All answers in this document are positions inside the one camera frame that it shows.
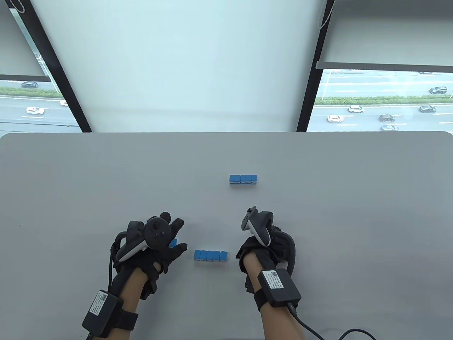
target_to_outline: black window frame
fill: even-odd
[[[319,84],[321,83],[321,77],[323,76],[324,69],[316,68],[316,64],[321,57],[323,50],[324,41],[326,39],[327,29],[329,27],[331,9],[335,0],[327,0],[326,8],[324,10],[323,23],[325,25],[319,31],[318,42],[316,43],[316,49],[314,51],[312,66],[310,69],[310,75],[308,76],[307,89],[305,90],[304,102],[300,110],[299,122],[297,124],[297,132],[306,132],[308,124],[310,123],[311,113],[313,111],[314,102],[318,93]]]
[[[50,40],[39,20],[36,11],[30,0],[5,0],[10,9],[16,9],[22,22],[24,23],[31,39],[38,48],[41,57],[47,65],[52,77],[54,78],[61,94],[71,109],[82,132],[92,132],[88,120],[83,113],[82,107],[69,83],[66,73],[50,43]]]

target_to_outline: black control box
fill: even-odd
[[[272,307],[297,307],[302,296],[286,269],[262,270],[258,275],[264,294]]]
[[[100,290],[82,322],[82,327],[93,336],[108,337],[120,317],[123,303],[122,299]]]

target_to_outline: car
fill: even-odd
[[[348,110],[349,112],[365,112],[365,109],[360,105],[351,105]]]
[[[385,115],[380,115],[379,116],[380,121],[395,121],[395,116],[385,114]]]
[[[432,94],[445,94],[447,93],[447,88],[445,86],[436,86],[429,89],[429,92]]]
[[[20,85],[22,88],[37,88],[38,83],[37,82],[24,82]]]
[[[381,131],[399,131],[399,128],[395,125],[387,124],[381,126]]]
[[[420,112],[436,112],[437,109],[432,105],[420,106]]]
[[[339,115],[328,115],[327,120],[329,121],[329,123],[341,123],[344,121],[344,117]]]
[[[41,107],[29,106],[27,108],[27,113],[30,113],[32,115],[43,115],[44,111],[45,111],[45,109],[43,109]]]

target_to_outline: black glove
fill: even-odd
[[[166,220],[168,223],[171,221],[171,216],[169,213],[164,212],[160,214],[160,218]],[[173,223],[170,224],[173,240],[178,231],[183,227],[184,221],[182,219],[176,219]],[[116,269],[116,272],[119,274],[122,270],[130,271],[132,268],[140,268],[147,276],[148,282],[145,284],[141,299],[146,299],[149,294],[154,294],[157,286],[155,282],[159,278],[159,274],[167,273],[169,265],[171,262],[176,260],[181,256],[183,252],[187,250],[187,243],[180,243],[173,248],[165,247],[161,249],[151,249],[147,248],[144,251],[139,251],[131,258],[126,261],[119,262],[113,256],[113,267]],[[154,263],[157,262],[161,266],[160,272],[154,267]]]
[[[295,245],[292,238],[281,231],[279,227],[273,226],[273,232],[270,235],[271,242],[268,247],[261,245],[255,236],[249,237],[239,249],[236,258],[239,259],[239,268],[241,272],[247,274],[246,288],[247,292],[254,293],[253,287],[244,266],[244,256],[253,251],[265,270],[275,269],[278,263],[283,261],[292,262],[294,265]],[[292,273],[293,268],[289,267],[288,271]]]

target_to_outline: green hedge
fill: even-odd
[[[63,98],[61,93],[54,90],[40,90],[38,88],[0,87],[0,95],[41,98]]]
[[[385,104],[432,104],[453,103],[450,95],[391,96],[391,97],[326,97],[316,98],[315,105],[385,105]]]

